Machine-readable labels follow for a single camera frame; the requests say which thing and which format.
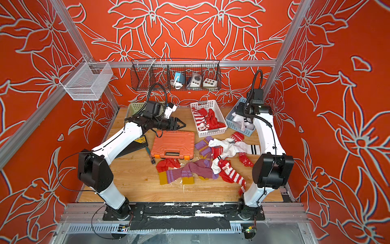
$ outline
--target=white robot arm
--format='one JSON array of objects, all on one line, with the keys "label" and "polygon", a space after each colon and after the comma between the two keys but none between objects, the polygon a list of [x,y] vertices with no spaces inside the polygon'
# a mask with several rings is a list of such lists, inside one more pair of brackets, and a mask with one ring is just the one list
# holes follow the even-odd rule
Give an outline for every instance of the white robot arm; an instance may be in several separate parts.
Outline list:
[{"label": "white robot arm", "polygon": [[294,165],[293,157],[286,155],[280,145],[273,124],[272,109],[264,104],[263,90],[260,89],[262,81],[259,89],[254,89],[258,73],[261,73],[262,80],[262,71],[258,70],[247,102],[240,103],[236,108],[236,114],[252,119],[261,147],[261,156],[252,169],[253,183],[239,199],[238,210],[247,214],[256,212],[268,193],[287,183]]},{"label": "white robot arm", "polygon": [[159,117],[161,104],[158,102],[147,102],[145,107],[142,116],[126,118],[124,127],[107,141],[92,151],[84,149],[79,154],[79,180],[94,189],[119,220],[129,216],[129,201],[116,188],[109,165],[125,147],[148,130],[178,130],[186,126],[178,118]]}]

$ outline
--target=orange wall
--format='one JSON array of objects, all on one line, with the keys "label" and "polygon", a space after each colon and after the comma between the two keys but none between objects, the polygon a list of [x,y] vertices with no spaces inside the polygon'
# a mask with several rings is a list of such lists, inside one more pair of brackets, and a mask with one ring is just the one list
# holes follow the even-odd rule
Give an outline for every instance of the orange wall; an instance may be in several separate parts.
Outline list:
[{"label": "orange wall", "polygon": [[[276,58],[299,1],[64,0],[64,3],[97,61],[152,57],[269,60]],[[217,92],[170,91],[168,97],[182,106],[207,99],[216,99],[220,105],[234,105],[236,94],[247,92],[256,69],[223,69],[222,89]],[[271,70],[262,69],[264,73]],[[130,88],[128,69],[114,72],[118,79],[111,81],[110,87],[120,105],[128,106],[146,96],[146,92]]]},{"label": "orange wall", "polygon": [[315,0],[268,96],[320,243],[390,240],[389,24],[382,1]]},{"label": "orange wall", "polygon": [[[81,57],[46,0],[0,2],[0,147],[59,85]],[[68,155],[99,145],[114,114],[98,102],[66,94],[0,171],[0,243],[48,243],[76,192],[56,174]],[[65,161],[60,181],[80,189],[77,158]]]},{"label": "orange wall", "polygon": [[48,2],[0,3],[0,147],[81,57]]},{"label": "orange wall", "polygon": [[107,98],[73,101],[68,95],[58,103],[1,170],[0,243],[48,243],[67,203],[78,192],[77,155],[102,142],[114,116]]}]

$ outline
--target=blue plastic basket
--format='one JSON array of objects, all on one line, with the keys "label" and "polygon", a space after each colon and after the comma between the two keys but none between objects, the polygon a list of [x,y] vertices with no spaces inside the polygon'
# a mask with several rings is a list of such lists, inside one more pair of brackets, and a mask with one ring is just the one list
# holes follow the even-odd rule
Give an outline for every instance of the blue plastic basket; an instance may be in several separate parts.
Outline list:
[{"label": "blue plastic basket", "polygon": [[236,111],[236,106],[239,104],[239,103],[244,103],[246,102],[246,98],[244,97],[241,97],[238,102],[236,103],[236,105],[232,108],[232,110],[230,110],[230,112],[227,114],[226,116],[226,123],[227,123],[227,126],[229,128],[232,128],[233,130],[235,131],[238,131],[246,136],[250,136],[256,129],[253,129],[253,130],[249,130],[249,129],[245,129],[245,131],[243,131],[241,128],[239,128],[238,126],[235,126],[233,124],[233,113]]}]

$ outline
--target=black wire basket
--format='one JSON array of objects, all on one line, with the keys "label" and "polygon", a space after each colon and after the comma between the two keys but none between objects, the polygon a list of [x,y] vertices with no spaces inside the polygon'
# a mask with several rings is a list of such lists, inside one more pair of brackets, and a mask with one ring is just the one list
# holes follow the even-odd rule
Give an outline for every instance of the black wire basket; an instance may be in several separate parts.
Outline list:
[{"label": "black wire basket", "polygon": [[[147,91],[154,83],[160,83],[169,91],[217,91],[221,89],[221,69],[218,60],[205,59],[134,59],[131,61],[131,87],[136,91]],[[176,89],[173,86],[176,72],[185,78],[185,84]],[[199,87],[190,87],[194,74],[201,76]],[[203,87],[203,81],[211,79],[216,81],[214,87]]]}]

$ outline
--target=green plastic basket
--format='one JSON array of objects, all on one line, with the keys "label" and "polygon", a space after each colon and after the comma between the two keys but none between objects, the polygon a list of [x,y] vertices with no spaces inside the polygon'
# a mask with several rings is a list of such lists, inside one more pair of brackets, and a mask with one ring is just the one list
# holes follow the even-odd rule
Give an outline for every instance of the green plastic basket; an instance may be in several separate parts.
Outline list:
[{"label": "green plastic basket", "polygon": [[[145,104],[145,102],[142,102],[142,103],[131,103],[129,104],[129,107],[127,107],[127,113],[126,113],[126,118],[127,117],[130,117],[130,116],[133,116],[135,113],[137,113],[141,108],[142,106]],[[161,106],[160,107],[160,114],[162,114],[164,111],[164,107]]]}]

